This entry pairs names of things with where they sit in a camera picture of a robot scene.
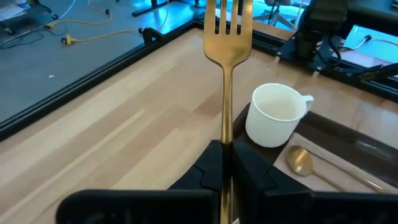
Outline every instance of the yellow cable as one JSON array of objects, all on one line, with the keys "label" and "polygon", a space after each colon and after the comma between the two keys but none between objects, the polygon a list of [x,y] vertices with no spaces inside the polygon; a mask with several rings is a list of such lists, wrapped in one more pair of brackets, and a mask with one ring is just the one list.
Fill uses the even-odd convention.
[{"label": "yellow cable", "polygon": [[[167,9],[166,9],[166,16],[165,16],[165,18],[164,18],[164,21],[163,21],[163,24],[157,29],[158,31],[160,31],[162,28],[163,28],[163,26],[166,24],[166,20],[167,20],[167,17],[169,16],[169,0],[167,0]],[[132,29],[128,29],[128,30],[121,30],[121,31],[118,31],[118,32],[113,32],[113,33],[110,33],[110,34],[105,34],[105,35],[101,35],[101,36],[97,36],[97,37],[92,37],[92,38],[88,38],[88,39],[75,39],[75,38],[73,38],[73,37],[71,37],[70,35],[67,35],[66,36],[66,38],[65,38],[65,43],[67,44],[67,45],[71,45],[71,44],[73,44],[74,42],[86,42],[86,41],[91,41],[91,40],[96,40],[96,39],[101,39],[101,38],[105,38],[105,37],[111,37],[111,36],[113,36],[113,35],[118,35],[118,34],[123,34],[123,33],[127,33],[127,32],[137,32],[136,30],[132,30]]]},{"label": "yellow cable", "polygon": [[[98,12],[106,12],[106,9],[102,9],[102,8],[98,8],[98,7],[94,7],[92,5],[90,5],[90,1],[87,1],[87,5],[88,7],[98,11]],[[81,21],[81,20],[76,20],[76,19],[62,19],[53,23],[49,23],[46,26],[50,29],[54,29],[55,26],[61,22],[75,22],[75,23],[79,23],[79,24],[87,24],[87,25],[102,25],[102,24],[107,24],[109,22],[111,22],[113,19],[113,14],[112,12],[109,11],[109,19],[107,21],[103,21],[103,22],[90,22],[90,21]]]}]

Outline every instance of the black tray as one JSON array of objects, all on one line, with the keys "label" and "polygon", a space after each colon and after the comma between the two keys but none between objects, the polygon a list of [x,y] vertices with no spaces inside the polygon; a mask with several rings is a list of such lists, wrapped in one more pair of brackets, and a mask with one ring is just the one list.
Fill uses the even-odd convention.
[{"label": "black tray", "polygon": [[[275,148],[264,148],[251,141],[245,129],[249,106],[234,121],[234,139],[245,141],[273,164],[286,143]],[[295,133],[398,188],[398,149],[311,111],[299,122]]]}]

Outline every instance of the black metal frame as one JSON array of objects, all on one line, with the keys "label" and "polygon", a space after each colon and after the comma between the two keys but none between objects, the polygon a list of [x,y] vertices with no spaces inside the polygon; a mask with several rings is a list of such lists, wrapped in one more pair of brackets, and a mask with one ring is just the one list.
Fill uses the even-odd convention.
[{"label": "black metal frame", "polygon": [[[105,81],[109,77],[117,74],[121,70],[130,66],[132,63],[144,58],[151,54],[157,49],[161,48],[165,44],[173,41],[177,37],[183,35],[191,29],[198,28],[203,29],[203,14],[196,16],[192,20],[182,24],[178,28],[170,31],[168,34],[162,36],[162,38],[155,39],[154,41],[146,44],[141,44],[122,56],[114,59],[112,62],[97,68],[95,71],[87,74],[72,84],[62,88],[53,95],[50,95],[42,101],[36,103],[24,111],[14,115],[13,117],[0,123],[0,141],[8,138],[12,134],[22,130],[26,126],[34,123],[40,118],[43,118],[47,114],[68,103],[72,99],[78,97],[82,93],[88,91],[94,86]],[[276,55],[278,49],[285,44],[285,40],[277,37],[273,37],[262,32],[253,31],[253,42],[252,47],[260,52],[264,52],[270,55]],[[364,69],[360,65],[356,65],[351,62],[342,60],[339,64],[339,68],[352,68],[352,69]],[[378,81],[360,82],[358,79],[352,78],[347,73],[339,72],[338,68],[326,68],[321,72],[322,75],[346,83],[356,88],[368,91],[375,95],[387,98],[388,100],[398,102],[398,79],[397,78],[386,78]]]}]

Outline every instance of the floor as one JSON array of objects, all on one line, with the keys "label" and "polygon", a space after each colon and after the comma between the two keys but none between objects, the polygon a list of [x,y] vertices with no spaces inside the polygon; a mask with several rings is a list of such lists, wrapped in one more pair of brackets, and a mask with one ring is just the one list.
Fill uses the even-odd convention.
[{"label": "floor", "polygon": [[[60,15],[68,9],[72,2],[72,0],[40,1]],[[134,0],[133,3],[133,0],[120,0],[119,3],[116,3],[113,0],[92,0],[91,4],[110,9],[114,14],[114,19],[109,24],[101,26],[71,23],[66,26],[59,25],[54,32],[60,34],[66,31],[74,38],[86,39],[124,29],[136,30],[139,26],[160,27],[167,8],[164,6],[140,17],[132,17],[132,11],[138,7],[149,5],[150,1]],[[260,0],[254,0],[254,16],[260,15],[265,9],[271,9],[271,7]],[[281,13],[291,19],[297,15],[297,10],[298,8],[293,6],[281,7]],[[200,11],[202,9],[195,9],[188,4],[171,3],[168,19],[161,32],[167,33]],[[86,5],[86,0],[76,0],[75,5],[64,19],[103,21],[107,17],[90,9]],[[37,19],[36,23],[45,24],[51,21],[49,16],[43,15]],[[288,29],[279,23],[277,27]],[[398,42],[398,37],[356,27],[346,40],[346,46],[357,46],[367,34]],[[32,106],[142,43],[141,37],[134,33],[116,35],[92,42],[80,42],[71,46],[62,44],[60,36],[48,32],[43,32],[42,35],[44,38],[33,44],[0,50],[0,96],[2,96],[0,97],[0,108],[2,108],[0,124],[10,116]],[[38,34],[29,35],[24,38],[23,43],[29,43],[38,37],[40,37]],[[8,38],[7,34],[0,30],[0,40]],[[385,42],[371,41],[357,51],[389,62],[398,62],[398,59],[394,57],[398,47]]]}]

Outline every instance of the spoon handle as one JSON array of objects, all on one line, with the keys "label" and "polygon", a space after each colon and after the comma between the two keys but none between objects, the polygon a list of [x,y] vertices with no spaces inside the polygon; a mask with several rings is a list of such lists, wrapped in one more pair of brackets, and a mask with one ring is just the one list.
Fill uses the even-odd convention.
[{"label": "spoon handle", "polygon": [[334,188],[336,188],[337,190],[339,190],[340,192],[347,192],[347,190],[340,186],[339,184],[337,184],[336,182],[332,181],[331,179],[329,179],[328,177],[326,177],[323,174],[320,174],[318,172],[313,173],[314,175],[317,175],[318,177],[322,178],[324,181],[328,182],[330,185],[334,186]]}]

